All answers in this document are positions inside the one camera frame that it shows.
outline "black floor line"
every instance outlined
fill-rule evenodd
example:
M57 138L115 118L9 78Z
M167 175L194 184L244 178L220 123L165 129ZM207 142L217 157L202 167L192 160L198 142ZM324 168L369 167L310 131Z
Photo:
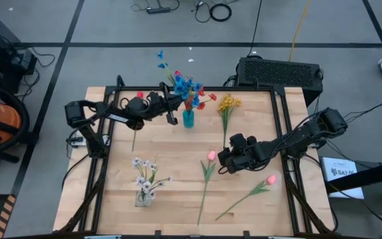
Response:
M78 23L79 15L84 5L84 1L85 0L79 0L78 6L76 7L76 10L74 12L74 16L73 16L72 22L70 23L70 27L67 32L66 39L64 40L63 48L60 52L60 56L58 57L56 66L54 68L54 72L52 73L50 84L48 85L48 89L46 90L46 94L42 102L42 105L40 107L39 114L36 119L36 123L33 127L34 135L39 135L40 129L42 128L42 125L44 123L46 111L48 110L52 93L54 92L54 88L56 86L58 76L63 66L64 59L66 57L66 53L68 50L68 43L72 40L73 32L76 27L76 23ZM14 181L13 188L11 189L12 195L15 195L15 196L19 195L21 185L23 184L23 180L25 179L27 168L29 166L29 163L31 162L33 151L34 151L34 145L28 145L26 148L25 155L23 156L23 160L21 162L19 171L17 172L17 176Z
M253 47L290 48L291 42L255 42ZM61 42L23 42L18 47L63 47ZM68 47L146 48L146 47L250 47L251 42L70 42ZM296 43L296 48L382 48L382 43Z
M363 4L365 5L366 11L368 12L369 18L371 19L372 24L374 25L375 31L377 31L378 37L382 43L382 29L381 26L377 20L377 17L375 16L375 13L371 7L371 4L369 4L368 0L363 0Z

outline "concrete floor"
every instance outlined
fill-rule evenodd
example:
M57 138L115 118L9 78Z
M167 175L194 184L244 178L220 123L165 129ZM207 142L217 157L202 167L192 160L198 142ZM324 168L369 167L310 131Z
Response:
M40 141L33 151L5 237L51 232L62 178L68 166L64 140L71 129L65 122L63 105L82 99L88 86L114 85L118 74L128 86L157 84L164 80L163 73L156 67L156 53L162 48L172 68L192 74L205 85L220 86L234 73L235 65L248 53L248 47L221 47L216 43L206 47L171 47L169 42L191 42L190 46L193 46L192 42L251 42L259 2L239 0L230 5L233 11L230 20L206 24L194 19L191 0L180 2L174 12L148 15L130 9L134 3L144 5L141 0L0 0L0 19L14 34L23 42L52 46L36 49L57 57L57 63L45 69L38 68L41 80L26 100L32 129L47 89L51 90L55 83L45 118L40 122ZM382 29L382 0L367 2ZM255 42L292 42L305 3L305 0L264 0ZM162 4L175 6L176 1L162 0ZM75 11L80 13L79 19L76 25L71 25ZM203 19L206 14L202 10L198 16ZM74 31L73 35L69 36L69 29ZM67 47L70 40L161 44ZM45 45L46 42L59 44ZM312 1L297 42L382 43L362 0ZM265 47L253 50L266 59L288 60L290 49ZM382 102L382 75L377 68L381 57L382 48L364 45L337 48L334 44L324 44L317 48L296 48L293 54L295 62L319 64L324 69L320 109L336 108L343 115ZM354 121L348 132L334 143L352 159L382 162L382 108ZM13 151L22 155L25 149L20 147ZM338 157L327 147L319 154ZM20 165L0 163L0 194L11 192ZM373 216L341 211L337 214L338 232L344 235L382 235L382 224Z

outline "wooden table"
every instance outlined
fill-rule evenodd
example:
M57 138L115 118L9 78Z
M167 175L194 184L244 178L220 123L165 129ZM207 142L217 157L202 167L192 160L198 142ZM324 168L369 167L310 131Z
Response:
M104 90L104 87L88 88L86 99L102 101ZM220 98L228 92L206 92L209 93L215 93ZM243 105L231 116L227 139L236 133L242 133L245 137L254 135L258 141L270 141L277 137L268 92L232 94L241 98ZM135 95L136 92L120 92L120 98L132 98ZM286 88L286 98L294 127L308 115L302 90ZM282 128L285 129L279 97L277 102ZM260 172L240 171L234 175L213 173L208 184L202 219L197 226L204 190L200 160L206 162L207 154L211 150L222 150L222 119L216 111L217 106L218 102L209 102L204 110L197 110L195 126L192 129L186 129L182 125L183 105L175 112L179 121L176 126L167 124L164 116L155 118L152 122L146 121L145 127L137 132L134 151L133 131L122 123L115 124L98 234L143 235L161 230L163 235L242 236L243 231L248 230L252 236L292 235L279 156L272 159L269 166ZM89 117L92 112L87 111L86 114ZM86 153L85 147L73 150L70 166ZM313 149L310 149L308 154L318 158ZM157 178L162 179L169 175L174 177L173 182L156 191L157 198L149 208L135 207L135 193L139 188L135 185L138 171L133 169L131 164L134 157L157 160L160 167ZM54 223L55 230L64 226L82 203L90 162L91 159L85 160L66 179ZM332 229L334 223L319 166L303 158L300 168L306 200L324 224ZM214 220L269 175L278 177L278 181L269 186L271 191L246 199L223 218ZM296 209L300 231L304 231L301 208L297 201ZM90 228L93 212L94 204L90 206L86 228Z

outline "glass vase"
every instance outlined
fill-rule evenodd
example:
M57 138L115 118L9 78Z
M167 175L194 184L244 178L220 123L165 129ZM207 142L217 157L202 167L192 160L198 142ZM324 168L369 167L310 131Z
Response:
M182 118L184 120L185 128L190 129L194 127L194 112L192 110L184 110Z
M135 206L136 207L147 207L151 205L150 194L145 194L142 190L137 192L137 196L135 197Z

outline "black electronic device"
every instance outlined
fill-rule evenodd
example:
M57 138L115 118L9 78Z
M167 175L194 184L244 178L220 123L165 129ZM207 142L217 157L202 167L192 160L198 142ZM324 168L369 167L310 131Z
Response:
M0 87L15 94L25 74L33 74L36 57L27 49L15 49L20 40L0 21Z
M178 123L172 111L178 110L183 102L182 97L169 93L168 86L163 82L160 83L160 90L164 97L156 92L150 92L146 100L137 96L130 100L123 98L120 104L122 104L123 100L127 100L127 104L125 106L120 105L120 108L113 102L109 105L104 102L90 102L87 100L70 102L64 106L67 124L80 131L84 136L88 142L90 157L105 157L107 147L103 142L103 136L98 135L91 127L91 124L99 118L109 118L124 123L133 130L142 129L144 120L151 121L153 118L163 115L163 113L167 113L168 123L172 125ZM95 114L87 119L84 107L92 109Z
M323 91L322 70L317 64L241 58L237 86L297 86L303 89L306 106Z
M230 138L232 150L226 147L218 153L222 165L219 173L235 173L242 169L260 171L282 150L290 157L302 157L310 144L323 146L325 138L340 136L347 128L346 121L337 110L326 108L314 114L307 122L302 121L291 132L272 141L257 142L253 136L245 139L238 133Z

